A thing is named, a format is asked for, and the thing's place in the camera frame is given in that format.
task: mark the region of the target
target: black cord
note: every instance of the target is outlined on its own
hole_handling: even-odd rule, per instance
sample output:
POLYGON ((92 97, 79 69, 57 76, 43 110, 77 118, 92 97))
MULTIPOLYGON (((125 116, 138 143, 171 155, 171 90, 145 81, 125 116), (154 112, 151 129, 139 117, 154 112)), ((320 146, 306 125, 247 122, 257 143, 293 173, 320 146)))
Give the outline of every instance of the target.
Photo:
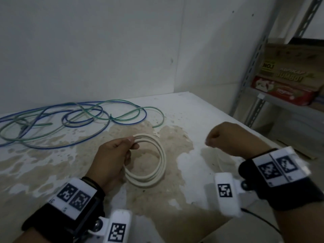
POLYGON ((270 227, 274 228, 275 231, 277 231, 278 233, 281 234, 281 231, 279 229, 277 229, 273 224, 269 223, 267 220, 263 219, 262 217, 258 216, 257 214, 253 213, 253 212, 250 212, 249 210, 245 209, 245 208, 241 208, 241 211, 242 212, 245 212, 245 213, 248 213, 248 214, 251 214, 252 216, 255 216, 257 217, 258 219, 264 221, 266 224, 268 224, 270 227))

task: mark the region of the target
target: metal shelving rack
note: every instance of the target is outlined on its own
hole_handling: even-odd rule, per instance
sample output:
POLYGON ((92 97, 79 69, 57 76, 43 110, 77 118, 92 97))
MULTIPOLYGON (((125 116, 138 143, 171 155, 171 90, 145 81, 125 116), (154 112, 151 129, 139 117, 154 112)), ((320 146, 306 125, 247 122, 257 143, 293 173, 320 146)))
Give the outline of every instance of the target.
MULTIPOLYGON (((310 24, 311 20, 313 19, 314 15, 315 15, 316 11, 318 10, 318 7, 321 5, 321 3, 322 3, 322 0, 313 0, 312 1, 309 9, 307 10, 301 24, 299 25, 299 27, 296 31, 295 37, 301 38, 303 36, 303 34, 305 33, 308 25, 310 24)), ((296 106, 294 104, 291 104, 291 103, 281 100, 279 98, 273 97, 266 93, 262 93, 261 91, 250 87, 250 83, 254 77, 254 69, 255 69, 256 61, 260 55, 260 51, 267 43, 268 36, 269 36, 270 31, 273 27, 273 24, 278 16, 281 4, 282 4, 282 0, 277 0, 276 6, 273 9, 273 13, 269 19, 266 29, 265 29, 264 33, 262 34, 261 40, 260 40, 259 44, 257 45, 257 48, 253 54, 253 57, 249 64, 249 67, 244 75, 243 80, 242 80, 239 92, 237 93, 235 102, 234 102, 234 104, 231 108, 231 111, 229 113, 230 116, 234 115, 234 113, 237 109, 238 103, 240 101, 240 98, 244 92, 251 94, 251 95, 255 95, 257 98, 254 101, 253 106, 248 114, 248 117, 246 118, 246 120, 244 122, 244 124, 248 127, 252 127, 255 119, 257 118, 258 114, 260 113, 265 102, 270 102, 276 106, 282 107, 282 108, 289 110, 291 112, 301 114, 301 115, 306 116, 310 119, 313 119, 316 121, 321 121, 324 123, 324 112, 317 111, 317 110, 309 108, 307 106, 296 106)))

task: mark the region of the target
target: white cable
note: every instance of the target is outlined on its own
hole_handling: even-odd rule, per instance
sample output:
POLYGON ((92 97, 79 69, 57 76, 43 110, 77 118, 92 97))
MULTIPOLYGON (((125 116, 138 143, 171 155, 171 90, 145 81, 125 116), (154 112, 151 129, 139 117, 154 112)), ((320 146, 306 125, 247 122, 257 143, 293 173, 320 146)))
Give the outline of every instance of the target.
POLYGON ((160 160, 159 160, 159 163, 158 163, 157 167, 155 168, 155 170, 151 174, 148 174, 146 176, 135 175, 135 174, 131 173, 124 166, 125 176, 126 176, 127 180, 129 180, 129 182, 134 184, 135 186, 142 187, 142 188, 150 187, 150 186, 158 183, 159 180, 162 178, 162 176, 165 172, 165 169, 167 167, 167 156, 165 154, 164 148, 162 147, 161 143, 158 141, 158 139, 156 139, 152 135, 137 134, 137 135, 134 135, 134 138, 135 138, 135 143, 148 142, 148 143, 153 144, 157 148, 157 150, 160 154, 160 160))

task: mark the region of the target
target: black sticker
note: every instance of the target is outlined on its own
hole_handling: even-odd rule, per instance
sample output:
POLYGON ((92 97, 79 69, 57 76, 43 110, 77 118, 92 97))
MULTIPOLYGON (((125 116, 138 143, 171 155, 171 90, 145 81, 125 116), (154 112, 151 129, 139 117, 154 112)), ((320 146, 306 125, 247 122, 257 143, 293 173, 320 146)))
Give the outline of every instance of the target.
POLYGON ((58 193, 57 197, 67 202, 76 192, 77 188, 70 183, 66 184, 64 188, 58 193))
POLYGON ((231 185, 229 183, 226 184, 217 184, 218 193, 220 197, 233 197, 231 185))
POLYGON ((108 241, 123 242, 126 224, 112 223, 108 237, 108 241))
POLYGON ((70 201, 69 205, 81 211, 83 207, 87 204, 87 202, 90 200, 90 198, 91 197, 89 195, 80 190, 70 201))
POLYGON ((290 159, 289 156, 283 156, 281 158, 276 159, 276 161, 285 173, 298 170, 298 167, 294 164, 294 162, 290 159))
POLYGON ((281 172, 272 161, 259 165, 258 168, 267 180, 282 176, 281 172))

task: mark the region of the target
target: cardboard box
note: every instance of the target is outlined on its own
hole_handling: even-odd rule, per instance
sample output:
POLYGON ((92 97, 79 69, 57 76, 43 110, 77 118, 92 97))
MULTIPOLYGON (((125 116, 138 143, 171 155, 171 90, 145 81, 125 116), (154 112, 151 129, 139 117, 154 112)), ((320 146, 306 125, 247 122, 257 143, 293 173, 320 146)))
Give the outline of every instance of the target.
POLYGON ((324 112, 324 87, 322 88, 319 95, 310 104, 311 108, 324 112))
POLYGON ((293 89, 319 91, 324 85, 324 48, 267 44, 257 76, 293 89))
POLYGON ((298 106, 308 105, 314 99, 316 92, 308 89, 298 89, 266 78, 256 76, 251 84, 252 88, 278 97, 298 106))

